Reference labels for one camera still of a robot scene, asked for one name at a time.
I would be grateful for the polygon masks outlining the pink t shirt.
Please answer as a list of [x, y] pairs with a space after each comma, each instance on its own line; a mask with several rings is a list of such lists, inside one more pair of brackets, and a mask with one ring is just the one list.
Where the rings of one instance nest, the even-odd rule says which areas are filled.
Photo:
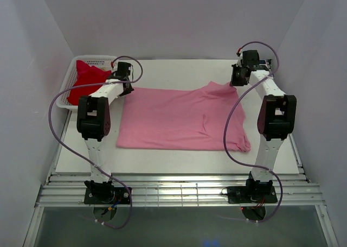
[[229, 84], [210, 82], [192, 91], [137, 88], [125, 98], [117, 147], [126, 149], [220, 151], [251, 149], [246, 119]]

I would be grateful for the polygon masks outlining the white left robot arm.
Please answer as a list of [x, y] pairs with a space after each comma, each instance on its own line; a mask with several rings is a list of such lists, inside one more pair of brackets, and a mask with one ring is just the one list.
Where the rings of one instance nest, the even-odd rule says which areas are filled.
[[109, 178], [111, 171], [101, 152], [105, 137], [111, 130], [110, 104], [133, 91], [130, 83], [132, 72], [130, 63], [117, 63], [116, 71], [111, 73], [105, 84], [89, 95], [81, 96], [78, 103], [76, 127], [85, 141], [89, 160], [92, 161], [91, 178], [85, 185], [89, 190], [96, 191], [97, 198], [103, 203], [109, 203], [115, 197]]

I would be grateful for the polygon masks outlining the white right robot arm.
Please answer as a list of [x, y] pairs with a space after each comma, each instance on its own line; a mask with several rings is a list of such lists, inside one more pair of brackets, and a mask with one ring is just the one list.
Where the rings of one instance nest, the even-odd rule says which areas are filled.
[[246, 182], [245, 196], [251, 202], [270, 194], [271, 171], [284, 140], [293, 132], [297, 99], [285, 94], [275, 83], [269, 69], [260, 62], [257, 50], [236, 54], [239, 60], [232, 65], [230, 86], [252, 85], [262, 99], [257, 120], [260, 144], [255, 166]]

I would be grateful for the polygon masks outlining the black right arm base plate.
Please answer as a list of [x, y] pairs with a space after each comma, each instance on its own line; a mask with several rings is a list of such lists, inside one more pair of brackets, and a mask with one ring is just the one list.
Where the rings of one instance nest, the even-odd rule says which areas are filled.
[[251, 191], [246, 186], [229, 186], [225, 187], [222, 195], [228, 197], [230, 204], [275, 204], [278, 202], [278, 198], [275, 192], [275, 188], [272, 186], [268, 191]]

